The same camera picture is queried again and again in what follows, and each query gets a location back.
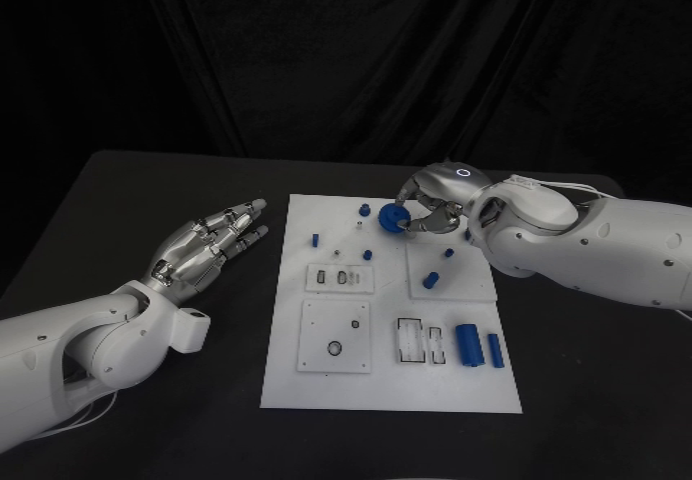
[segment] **black backdrop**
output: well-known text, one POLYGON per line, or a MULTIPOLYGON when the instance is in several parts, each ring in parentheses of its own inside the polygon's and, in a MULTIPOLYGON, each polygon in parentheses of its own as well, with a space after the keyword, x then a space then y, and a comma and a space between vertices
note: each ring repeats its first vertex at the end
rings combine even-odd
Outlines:
POLYGON ((691 203, 684 0, 5 2, 5 282, 91 153, 604 173, 691 203))

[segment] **white robotic arm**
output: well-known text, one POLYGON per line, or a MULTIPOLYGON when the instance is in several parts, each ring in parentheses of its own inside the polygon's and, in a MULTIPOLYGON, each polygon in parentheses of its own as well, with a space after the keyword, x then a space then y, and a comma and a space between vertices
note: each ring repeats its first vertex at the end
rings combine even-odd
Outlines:
POLYGON ((692 209, 604 196, 589 186, 517 175, 493 184, 469 165, 439 163, 411 177, 397 197, 398 205, 413 197, 433 213, 400 226, 447 233, 465 215, 469 241, 505 274, 538 272, 620 302, 691 310, 692 209), (544 184, 599 198, 573 205, 544 184))
POLYGON ((267 234, 240 234, 264 200, 189 222, 156 252, 142 280, 111 295, 0 321, 0 452, 68 420, 98 398, 137 385, 169 346, 202 348, 209 317, 181 303, 212 283, 224 263, 267 234), (65 379, 68 354, 84 378, 65 379))

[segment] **black table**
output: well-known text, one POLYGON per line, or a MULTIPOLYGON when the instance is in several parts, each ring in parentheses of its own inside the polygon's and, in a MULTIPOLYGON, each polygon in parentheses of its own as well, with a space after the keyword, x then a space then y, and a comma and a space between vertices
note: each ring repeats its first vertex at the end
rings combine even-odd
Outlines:
MULTIPOLYGON (((524 415, 260 409, 289 194, 393 197, 414 171, 94 155, 2 300, 2 318, 139 279, 186 220, 258 197, 270 235, 189 302, 212 317, 202 352, 171 350, 96 423, 2 455, 3 480, 692 478, 691 323, 538 275, 493 272, 524 415)), ((508 172, 489 175, 501 180, 508 172)), ((600 176, 537 176, 622 194, 600 176)))

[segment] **blue object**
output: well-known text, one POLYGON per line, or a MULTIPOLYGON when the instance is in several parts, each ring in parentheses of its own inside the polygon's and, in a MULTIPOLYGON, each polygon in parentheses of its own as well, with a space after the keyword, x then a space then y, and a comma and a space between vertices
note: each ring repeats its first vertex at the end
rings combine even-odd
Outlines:
POLYGON ((440 280, 440 274, 437 272, 430 272, 429 278, 423 281, 423 286, 430 290, 437 281, 440 280))
POLYGON ((496 333, 488 335, 488 343, 491 344, 491 356, 493 357, 493 367, 505 368, 505 361, 502 360, 501 339, 496 333))
POLYGON ((478 367, 486 364, 483 350, 480 348, 479 329, 473 323, 457 325, 459 353, 462 354, 462 364, 466 367, 478 367))
POLYGON ((401 233, 404 229, 397 225, 401 220, 411 221, 411 214, 404 207, 398 207, 394 203, 388 203, 380 211, 380 224, 382 228, 393 233, 401 233))

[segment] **robotic hand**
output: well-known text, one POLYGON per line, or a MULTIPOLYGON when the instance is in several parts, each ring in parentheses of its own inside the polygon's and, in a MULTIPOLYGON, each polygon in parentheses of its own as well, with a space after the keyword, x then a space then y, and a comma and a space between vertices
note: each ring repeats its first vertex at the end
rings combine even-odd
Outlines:
POLYGON ((217 279, 224 263, 267 234, 241 237, 267 205, 238 205, 189 222, 162 244, 147 274, 110 295, 0 321, 0 452, 137 385, 169 346, 196 352, 209 317, 179 305, 217 279), (65 379, 64 354, 84 368, 65 379))
POLYGON ((431 214, 408 231, 449 233, 467 217, 467 239, 508 275, 541 273, 567 288, 633 305, 692 309, 692 208, 620 200, 589 185, 512 175, 495 183, 463 163, 436 163, 397 196, 431 214), (574 205, 547 186, 591 192, 574 205))

